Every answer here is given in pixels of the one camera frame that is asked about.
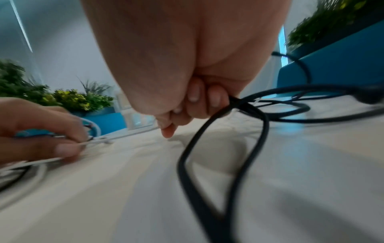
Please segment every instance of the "green foliage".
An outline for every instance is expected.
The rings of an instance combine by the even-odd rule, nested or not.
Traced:
[[[43,106],[62,106],[70,112],[92,112],[112,106],[114,98],[90,90],[86,94],[75,89],[50,93],[48,86],[37,84],[33,78],[25,81],[24,73],[24,68],[12,61],[0,60],[0,97],[22,98]]]
[[[89,82],[89,80],[87,80],[86,83],[83,83],[80,79],[79,81],[83,85],[86,94],[94,93],[102,95],[106,90],[112,87],[108,84],[98,84],[97,82]]]
[[[318,0],[313,16],[304,19],[289,34],[287,46],[292,50],[313,43],[382,6],[383,0]]]

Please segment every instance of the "table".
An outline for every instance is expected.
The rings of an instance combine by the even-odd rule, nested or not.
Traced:
[[[306,103],[312,109],[299,117],[367,109],[350,97]],[[239,242],[384,242],[383,122],[272,123],[240,193]],[[206,242],[175,170],[203,123],[180,127],[170,140],[156,130],[99,145],[81,161],[51,169],[38,189],[0,212],[1,242]],[[188,169],[218,210],[260,129],[260,121],[233,113],[194,150]]]

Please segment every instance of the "hand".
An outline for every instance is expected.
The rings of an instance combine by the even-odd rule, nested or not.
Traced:
[[[68,139],[14,137],[26,129],[46,129],[66,135]],[[73,161],[82,150],[77,143],[85,142],[87,138],[82,121],[62,107],[44,107],[18,98],[0,98],[0,164],[55,157]]]
[[[290,0],[82,0],[132,107],[165,137],[228,105],[273,51]]]

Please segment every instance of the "skin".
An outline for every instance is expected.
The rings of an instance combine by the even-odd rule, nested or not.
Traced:
[[[26,129],[46,129],[67,138],[14,137]],[[81,120],[62,107],[44,107],[18,98],[0,98],[0,165],[55,157],[72,162],[82,150],[78,143],[87,138]]]
[[[82,0],[132,107],[163,136],[229,104],[259,73],[290,0]]]

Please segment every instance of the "white table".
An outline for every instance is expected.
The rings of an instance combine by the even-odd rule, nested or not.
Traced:
[[[299,117],[367,108],[350,97],[307,103],[311,111]],[[1,242],[204,242],[175,170],[203,122],[179,128],[170,141],[151,131],[100,145],[50,171],[37,190],[0,212]],[[384,242],[383,122],[272,123],[240,194],[240,242]],[[260,121],[232,114],[214,123],[194,150],[190,169],[219,209],[260,128]]]

